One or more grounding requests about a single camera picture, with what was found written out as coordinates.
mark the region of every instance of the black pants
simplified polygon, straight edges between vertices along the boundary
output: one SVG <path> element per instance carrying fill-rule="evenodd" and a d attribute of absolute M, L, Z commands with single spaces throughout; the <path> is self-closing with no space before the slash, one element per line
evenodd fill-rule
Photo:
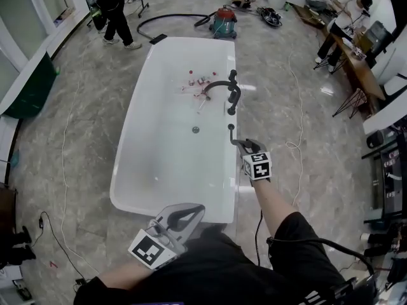
<path fill-rule="evenodd" d="M 236 7 L 241 7 L 241 8 L 245 8 L 245 9 L 250 8 L 250 3 L 244 3 L 244 4 L 241 6 L 241 4 L 242 4 L 241 1 L 234 1 L 233 4 L 234 4 Z"/>
<path fill-rule="evenodd" d="M 392 246 L 393 237 L 388 234 L 370 234 L 369 244 L 381 244 L 379 246 L 368 248 L 364 251 L 365 257 L 377 257 L 379 255 L 385 255 Z"/>
<path fill-rule="evenodd" d="M 31 253 L 23 247 L 13 248 L 14 245 L 27 242 L 24 233 L 2 236 L 0 240 L 0 267 L 7 263 L 19 266 L 24 260 L 31 259 Z"/>
<path fill-rule="evenodd" d="M 103 14 L 109 19 L 104 38 L 108 41 L 112 40 L 114 38 L 114 33 L 117 31 L 117 34 L 119 34 L 120 38 L 123 40 L 123 44 L 129 45 L 133 42 L 133 37 L 128 28 L 125 14 L 123 13 L 124 7 L 125 1 L 120 0 L 114 10 L 103 10 Z"/>
<path fill-rule="evenodd" d="M 349 41 L 352 41 L 352 39 L 349 36 L 347 36 L 346 33 L 343 30 L 341 30 L 338 25 L 333 23 L 331 30 L 329 31 L 329 35 L 327 36 L 327 38 L 324 41 L 324 44 L 322 44 L 321 48 L 318 51 L 318 57 L 320 57 L 321 59 L 326 58 L 326 56 L 329 52 L 329 49 L 331 48 L 333 43 L 335 43 L 335 38 L 333 37 L 333 34 L 336 36 L 339 36 L 339 37 L 345 37 Z M 338 60 L 341 57 L 341 54 L 342 54 L 342 50 L 340 49 L 339 46 L 337 46 L 335 48 L 334 52 L 329 57 L 328 63 L 330 65 L 335 66 L 338 63 Z"/>

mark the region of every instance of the white cable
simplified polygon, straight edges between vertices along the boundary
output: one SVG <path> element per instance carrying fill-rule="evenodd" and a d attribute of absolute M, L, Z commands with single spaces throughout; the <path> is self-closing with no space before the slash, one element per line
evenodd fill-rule
<path fill-rule="evenodd" d="M 293 54 L 293 45 L 291 45 L 291 53 L 290 56 L 288 57 L 288 68 L 290 69 L 291 73 L 293 74 L 296 83 L 297 83 L 297 89 L 298 89 L 298 97 L 300 98 L 300 110 L 301 110 L 301 118 L 300 118 L 300 125 L 301 125 L 301 133 L 300 133 L 300 140 L 298 141 L 298 145 L 296 145 L 294 142 L 291 141 L 286 141 L 286 147 L 288 149 L 298 149 L 298 151 L 300 152 L 300 163 L 301 163 L 301 172 L 300 172 L 300 177 L 298 178 L 298 192 L 294 198 L 293 201 L 293 206 L 295 204 L 295 201 L 297 200 L 298 195 L 300 194 L 300 189 L 301 189 L 301 178 L 303 176 L 303 156 L 301 153 L 301 141 L 302 141 L 302 137 L 303 137 L 303 132 L 304 132 L 304 128 L 303 128 L 303 117 L 304 117 L 304 113 L 303 113 L 303 99 L 301 98 L 301 90 L 300 90 L 300 85 L 298 84 L 298 78 L 295 75 L 294 71 L 291 69 L 291 63 L 290 63 L 290 58 L 291 55 Z"/>
<path fill-rule="evenodd" d="M 219 28 L 221 28 L 221 27 L 223 26 L 223 24 L 224 24 L 224 19 L 223 19 L 223 21 L 222 21 L 222 24 L 217 28 L 217 30 L 215 30 L 215 33 L 214 33 L 213 36 L 215 36 L 216 32 L 219 30 Z"/>
<path fill-rule="evenodd" d="M 89 45 L 91 42 L 92 42 L 92 41 L 90 41 L 90 42 L 85 46 L 85 49 L 84 49 L 84 51 L 83 51 L 83 53 L 82 53 L 81 70 L 80 70 L 80 72 L 79 72 L 78 87 L 77 87 L 77 89 L 76 89 L 76 91 L 75 91 L 74 100 L 72 101 L 72 104 L 71 104 L 71 110 L 69 111 L 68 117 L 67 117 L 67 119 L 66 119 L 66 126 L 65 126 L 65 130 L 64 130 L 64 140 L 63 140 L 63 142 L 62 142 L 62 149 L 61 149 L 61 153 L 62 153 L 62 174 L 63 174 L 63 176 L 64 176 L 65 196 L 64 196 L 64 214 L 62 215 L 62 223 L 61 223 L 61 233 L 62 233 L 62 237 L 63 237 L 63 239 L 64 239 L 65 247 L 66 247 L 68 250 L 70 250 L 74 255 L 76 255 L 76 256 L 79 257 L 80 259 L 84 260 L 85 263 L 86 263 L 90 268 L 92 268 L 94 271 L 96 271 L 96 272 L 99 274 L 99 272 L 98 272 L 94 267 L 92 267 L 92 266 L 89 264 L 88 261 L 86 261 L 82 256 L 80 256 L 78 253 L 76 253 L 74 250 L 71 250 L 71 249 L 68 247 L 68 245 L 67 245 L 67 243 L 66 243 L 66 240 L 65 240 L 65 234 L 64 234 L 64 221 L 65 221 L 65 214 L 66 214 L 66 196 L 67 196 L 67 193 L 68 193 L 68 184 L 67 184 L 67 182 L 66 182 L 66 177 L 65 177 L 65 163 L 64 163 L 64 147 L 65 147 L 65 139 L 66 139 L 66 130 L 68 129 L 69 119 L 70 119 L 70 117 L 71 117 L 72 110 L 73 110 L 73 108 L 74 108 L 74 104 L 75 104 L 75 101 L 76 101 L 76 96 L 77 96 L 78 91 L 79 91 L 79 88 L 80 88 L 81 77 L 82 77 L 82 70 L 83 70 L 83 57 L 85 56 L 86 49 L 88 48 L 88 45 Z"/>

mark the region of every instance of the window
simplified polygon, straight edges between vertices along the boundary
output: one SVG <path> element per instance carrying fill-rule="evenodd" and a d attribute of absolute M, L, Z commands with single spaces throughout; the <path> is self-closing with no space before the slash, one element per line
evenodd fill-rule
<path fill-rule="evenodd" d="M 30 59 L 47 37 L 31 0 L 0 0 L 0 17 L 25 56 Z"/>

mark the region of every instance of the gray marble tile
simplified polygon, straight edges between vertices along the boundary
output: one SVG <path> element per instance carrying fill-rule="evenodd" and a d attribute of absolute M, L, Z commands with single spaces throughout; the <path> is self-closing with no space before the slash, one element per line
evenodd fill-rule
<path fill-rule="evenodd" d="M 38 217 L 47 211 L 57 238 L 62 243 L 60 225 L 65 186 L 62 175 L 62 142 L 75 92 L 76 101 L 66 131 L 64 147 L 67 212 L 64 232 L 67 244 L 98 271 L 123 264 L 140 228 L 149 217 L 126 213 L 112 206 L 109 186 L 114 157 L 127 108 L 149 51 L 148 39 L 136 34 L 138 24 L 166 13 L 209 14 L 228 0 L 146 0 L 150 8 L 139 19 L 135 5 L 126 5 L 128 24 L 140 50 L 127 51 L 123 45 L 104 46 L 101 35 L 84 24 L 54 58 L 60 67 L 48 100 L 40 114 L 23 123 L 17 140 L 20 163 L 11 171 L 11 185 L 18 189 L 17 224 L 25 224 L 38 236 Z M 258 6 L 266 0 L 258 0 Z M 273 176 L 279 191 L 292 202 L 298 191 L 300 161 L 298 150 L 285 143 L 298 143 L 300 99 L 295 72 L 303 99 L 303 176 L 296 207 L 322 237 L 358 248 L 362 218 L 371 204 L 369 163 L 360 160 L 365 150 L 362 120 L 348 119 L 345 111 L 332 118 L 350 91 L 342 71 L 331 76 L 327 69 L 313 71 L 314 58 L 322 35 L 303 24 L 290 10 L 281 11 L 283 26 L 271 29 L 257 16 L 238 13 L 235 40 L 240 84 L 256 91 L 243 91 L 238 107 L 238 136 L 264 142 L 273 159 Z M 152 36 L 212 36 L 208 25 L 195 28 L 197 18 L 167 18 L 146 24 Z M 321 93 L 329 88 L 333 96 Z M 242 192 L 235 204 L 235 220 L 225 232 L 257 263 L 254 233 L 259 221 L 259 205 L 240 174 Z M 200 225 L 199 230 L 207 225 Z M 268 232 L 263 221 L 259 229 L 261 265 L 267 258 Z M 45 232 L 34 248 L 38 259 L 23 263 L 22 272 L 39 304 L 72 304 L 74 279 L 79 275 L 66 261 L 45 221 Z M 338 267 L 353 259 L 330 249 L 329 257 Z M 73 263 L 85 275 L 96 275 L 86 263 L 68 251 Z M 58 268 L 51 268 L 50 261 Z"/>

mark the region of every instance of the vacuum cleaner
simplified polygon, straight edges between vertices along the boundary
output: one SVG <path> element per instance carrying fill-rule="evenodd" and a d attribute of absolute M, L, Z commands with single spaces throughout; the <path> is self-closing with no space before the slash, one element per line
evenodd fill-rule
<path fill-rule="evenodd" d="M 223 6 L 223 8 L 219 8 L 215 13 L 214 23 L 209 26 L 209 30 L 214 33 L 214 39 L 221 37 L 232 37 L 235 39 L 237 36 L 235 22 L 237 22 L 235 13 L 226 6 Z"/>
<path fill-rule="evenodd" d="M 221 37 L 232 37 L 233 39 L 236 38 L 237 34 L 235 32 L 235 22 L 237 21 L 235 13 L 227 8 L 226 6 L 223 6 L 222 8 L 218 9 L 214 13 L 211 13 L 210 15 L 201 15 L 201 14 L 196 14 L 196 13 L 170 13 L 168 15 L 162 15 L 162 16 L 157 16 L 153 17 L 150 19 L 147 19 L 143 22 L 141 22 L 137 26 L 137 32 L 140 35 L 143 35 L 144 37 L 150 39 L 151 44 L 156 44 L 160 42 L 161 40 L 165 39 L 167 35 L 165 34 L 160 34 L 156 37 L 151 37 L 150 35 L 146 34 L 145 32 L 142 32 L 140 28 L 145 25 L 146 23 L 152 22 L 153 20 L 157 20 L 160 18 L 167 18 L 167 17 L 203 17 L 201 20 L 197 21 L 194 24 L 194 27 L 202 26 L 203 24 L 206 24 L 207 22 L 210 22 L 210 18 L 214 16 L 214 23 L 210 25 L 209 29 L 214 33 L 214 38 L 218 39 Z"/>

